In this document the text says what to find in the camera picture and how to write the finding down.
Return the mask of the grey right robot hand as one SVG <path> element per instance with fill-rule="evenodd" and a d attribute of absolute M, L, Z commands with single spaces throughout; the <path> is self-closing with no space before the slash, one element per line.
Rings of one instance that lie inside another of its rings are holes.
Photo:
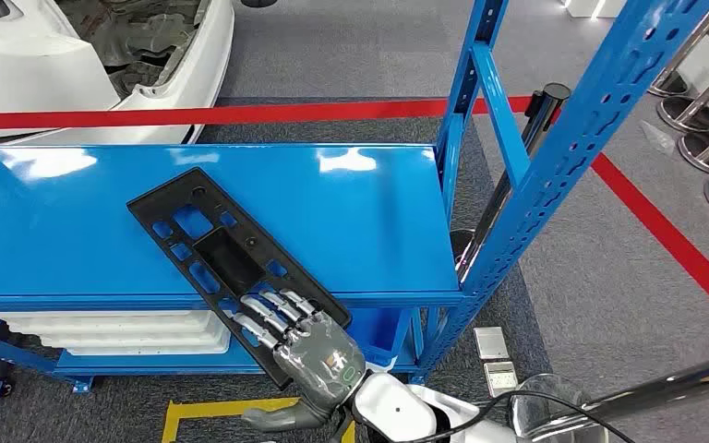
<path fill-rule="evenodd" d="M 275 364 L 301 391 L 301 399 L 291 406 L 247 409 L 242 420 L 266 433 L 325 425 L 366 375 L 366 360 L 356 341 L 328 313 L 289 289 L 244 295 L 241 304 L 269 327 L 243 313 L 230 319 L 268 348 Z"/>

